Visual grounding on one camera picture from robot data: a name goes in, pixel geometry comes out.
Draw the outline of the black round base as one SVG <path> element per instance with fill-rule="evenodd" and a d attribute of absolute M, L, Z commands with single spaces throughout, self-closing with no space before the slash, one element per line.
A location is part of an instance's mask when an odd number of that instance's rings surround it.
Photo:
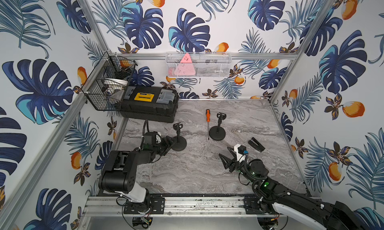
<path fill-rule="evenodd" d="M 176 152 L 181 152 L 187 147 L 187 141 L 184 137 L 174 137 L 173 143 L 171 149 Z"/>
<path fill-rule="evenodd" d="M 226 137 L 226 131 L 222 127 L 214 126 L 209 130 L 209 137 L 214 141 L 222 141 Z"/>

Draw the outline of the black stand pole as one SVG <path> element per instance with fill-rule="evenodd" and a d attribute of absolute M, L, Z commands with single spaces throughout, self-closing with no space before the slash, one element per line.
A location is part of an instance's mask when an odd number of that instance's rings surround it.
<path fill-rule="evenodd" d="M 176 123 L 176 124 L 173 125 L 173 129 L 177 133 L 177 136 L 174 137 L 174 139 L 176 140 L 177 143 L 180 141 L 180 134 L 181 134 L 181 129 L 182 128 L 183 128 L 183 124 L 182 123 Z"/>
<path fill-rule="evenodd" d="M 218 118 L 217 132 L 219 132 L 220 129 L 222 129 L 221 124 L 222 124 L 223 120 L 225 120 L 227 118 L 227 115 L 225 113 L 219 112 L 219 113 L 217 113 L 217 118 Z"/>

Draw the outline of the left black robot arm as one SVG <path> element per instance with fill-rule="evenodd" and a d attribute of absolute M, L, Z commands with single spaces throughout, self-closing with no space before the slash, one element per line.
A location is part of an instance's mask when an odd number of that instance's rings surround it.
<path fill-rule="evenodd" d="M 111 151 L 102 168 L 99 189 L 119 194 L 134 204 L 144 203 L 148 191 L 136 183 L 137 167 L 152 164 L 156 156 L 165 156 L 174 144 L 169 136 L 147 132 L 142 136 L 141 145 L 133 151 Z"/>

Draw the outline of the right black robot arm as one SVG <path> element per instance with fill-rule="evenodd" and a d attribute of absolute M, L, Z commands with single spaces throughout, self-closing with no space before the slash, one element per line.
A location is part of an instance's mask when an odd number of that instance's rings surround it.
<path fill-rule="evenodd" d="M 260 159 L 249 161 L 248 151 L 237 144 L 228 148 L 233 156 L 219 154 L 224 168 L 248 180 L 257 205 L 264 212 L 285 215 L 314 230 L 366 230 L 366 224 L 345 204 L 330 204 L 299 194 L 268 176 L 269 170 Z"/>

